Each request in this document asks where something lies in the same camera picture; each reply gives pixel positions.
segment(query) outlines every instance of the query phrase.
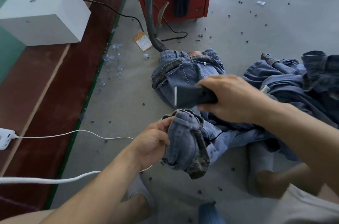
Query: white box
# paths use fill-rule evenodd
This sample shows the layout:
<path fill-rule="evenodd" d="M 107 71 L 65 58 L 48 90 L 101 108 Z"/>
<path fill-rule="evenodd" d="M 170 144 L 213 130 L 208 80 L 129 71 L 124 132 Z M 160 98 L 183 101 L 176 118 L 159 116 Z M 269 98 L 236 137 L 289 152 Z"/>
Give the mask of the white box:
<path fill-rule="evenodd" d="M 90 14 L 83 0 L 6 0 L 0 26 L 27 46 L 76 43 Z"/>

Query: green edge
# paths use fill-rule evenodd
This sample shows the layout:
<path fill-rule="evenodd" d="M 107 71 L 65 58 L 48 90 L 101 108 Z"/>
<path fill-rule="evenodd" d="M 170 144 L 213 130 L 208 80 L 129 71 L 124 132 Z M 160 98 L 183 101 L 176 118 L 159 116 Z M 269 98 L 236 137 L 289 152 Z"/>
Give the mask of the green edge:
<path fill-rule="evenodd" d="M 123 8 L 124 8 L 125 3 L 126 3 L 126 0 L 122 0 L 122 2 L 121 2 L 121 7 L 120 7 L 120 10 L 119 10 L 120 13 L 122 12 L 122 10 L 123 10 Z M 118 26 L 119 19 L 120 19 L 120 15 L 118 15 L 118 16 L 116 17 L 114 26 Z M 109 47 L 110 47 L 111 44 L 112 44 L 112 39 L 113 39 L 113 36 L 114 36 L 114 32 L 115 32 L 115 31 L 113 31 L 113 32 L 111 33 L 111 35 L 109 36 L 107 46 L 106 46 L 106 48 L 105 48 L 105 50 L 104 50 L 104 54 L 107 53 L 107 51 L 109 50 Z M 99 63 L 97 72 L 96 72 L 95 77 L 94 77 L 94 81 L 93 81 L 93 83 L 92 83 L 91 89 L 90 89 L 90 91 L 89 91 L 89 93 L 88 93 L 88 96 L 87 96 L 87 99 L 86 99 L 86 102 L 84 103 L 84 105 L 83 105 L 83 107 L 82 107 L 82 111 L 81 111 L 80 114 L 84 113 L 84 112 L 86 111 L 86 109 L 87 109 L 87 106 L 88 106 L 88 104 L 89 104 L 89 102 L 90 102 L 90 99 L 91 99 L 93 90 L 94 90 L 95 85 L 96 85 L 96 80 L 97 80 L 97 78 L 98 78 L 98 76 L 99 76 L 99 74 L 100 74 L 100 71 L 101 71 L 103 62 L 104 62 L 104 60 L 101 60 L 100 63 Z M 75 130 L 78 130 L 78 129 L 80 128 L 80 125 L 81 125 L 81 120 L 78 119 L 78 122 L 77 122 L 77 125 L 76 125 Z M 63 174 L 63 172 L 64 172 L 64 170 L 65 170 L 65 167 L 66 167 L 68 158 L 69 158 L 69 156 L 70 156 L 70 152 L 72 151 L 72 147 L 73 147 L 73 145 L 74 145 L 75 138 L 77 137 L 77 134 L 78 134 L 78 132 L 74 132 L 73 135 L 72 135 L 72 138 L 71 138 L 71 140 L 70 140 L 70 144 L 68 145 L 68 148 L 67 148 L 65 157 L 64 157 L 64 159 L 63 159 L 63 161 L 62 161 L 62 164 L 61 164 L 61 166 L 60 166 L 60 169 L 59 169 L 59 171 L 58 171 L 58 174 L 57 174 L 56 179 L 61 179 L 61 177 L 62 177 L 62 174 Z M 52 202 L 53 202 L 53 199 L 54 199 L 54 196 L 55 196 L 55 193 L 57 192 L 57 189 L 58 189 L 58 184 L 53 185 L 52 190 L 51 190 L 50 195 L 49 195 L 49 198 L 48 198 L 48 200 L 47 200 L 47 202 L 46 202 L 46 204 L 45 204 L 44 210 L 49 210 L 49 209 L 50 209 L 50 207 L 51 207 L 51 205 L 52 205 Z"/>

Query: left hand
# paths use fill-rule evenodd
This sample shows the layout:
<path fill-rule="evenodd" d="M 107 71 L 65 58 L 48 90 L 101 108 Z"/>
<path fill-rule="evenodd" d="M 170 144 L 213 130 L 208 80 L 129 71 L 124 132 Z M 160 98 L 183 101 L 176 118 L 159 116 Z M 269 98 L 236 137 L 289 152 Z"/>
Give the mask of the left hand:
<path fill-rule="evenodd" d="M 166 145 L 170 144 L 167 132 L 173 119 L 169 117 L 149 124 L 129 145 L 140 163 L 140 170 L 148 168 L 165 154 Z"/>

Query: orange tag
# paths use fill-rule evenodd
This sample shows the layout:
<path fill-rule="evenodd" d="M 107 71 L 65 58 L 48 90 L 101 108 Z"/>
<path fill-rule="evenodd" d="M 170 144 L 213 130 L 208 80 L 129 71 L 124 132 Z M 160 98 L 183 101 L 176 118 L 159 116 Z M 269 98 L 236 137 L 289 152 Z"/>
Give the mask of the orange tag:
<path fill-rule="evenodd" d="M 144 32 L 138 33 L 134 38 L 134 42 L 137 43 L 137 45 L 140 47 L 140 49 L 145 52 L 149 48 L 152 47 L 152 43 L 150 42 L 150 39 L 145 35 Z"/>

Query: gray floor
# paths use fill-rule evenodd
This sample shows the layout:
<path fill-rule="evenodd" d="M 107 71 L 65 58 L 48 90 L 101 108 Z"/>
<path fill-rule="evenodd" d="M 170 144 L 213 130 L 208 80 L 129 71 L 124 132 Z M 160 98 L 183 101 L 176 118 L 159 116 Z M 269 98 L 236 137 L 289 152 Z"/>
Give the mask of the gray floor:
<path fill-rule="evenodd" d="M 189 35 L 181 43 L 166 42 L 167 47 L 185 52 L 214 48 L 222 58 L 226 72 L 235 75 L 242 75 L 261 53 L 270 53 L 275 58 L 298 59 L 310 50 L 336 54 L 339 0 L 240 0 L 242 4 L 238 1 L 210 0 L 208 17 L 197 22 L 173 23 L 174 29 L 188 31 Z M 266 3 L 259 6 L 257 1 Z M 127 0 L 123 13 L 138 17 L 146 27 L 138 0 Z M 142 59 L 143 53 L 132 39 L 138 31 L 140 28 L 135 20 L 120 19 L 113 43 L 123 43 L 120 50 L 120 64 L 124 67 L 122 78 L 107 72 L 108 66 L 103 67 L 100 76 L 106 80 L 106 86 L 102 93 L 91 97 L 80 129 L 104 137 L 135 137 L 147 124 L 172 112 L 151 88 L 150 76 L 158 65 L 159 53 L 152 48 L 147 51 L 150 59 Z M 196 42 L 199 33 L 204 37 Z M 166 26 L 161 29 L 161 38 L 172 36 Z M 104 143 L 93 135 L 79 133 L 63 178 L 102 170 L 129 143 L 129 139 Z M 276 155 L 276 170 L 291 165 L 281 155 Z M 250 196 L 246 192 L 246 175 L 244 148 L 227 151 L 210 167 L 207 175 L 198 180 L 191 180 L 186 173 L 172 171 L 157 163 L 143 174 L 158 205 L 156 219 L 149 223 L 187 223 L 188 218 L 197 223 L 198 206 L 213 200 L 227 223 L 262 223 L 276 201 Z M 52 208 L 60 206 L 93 178 L 59 185 Z M 197 194 L 198 189 L 202 190 L 202 195 Z"/>

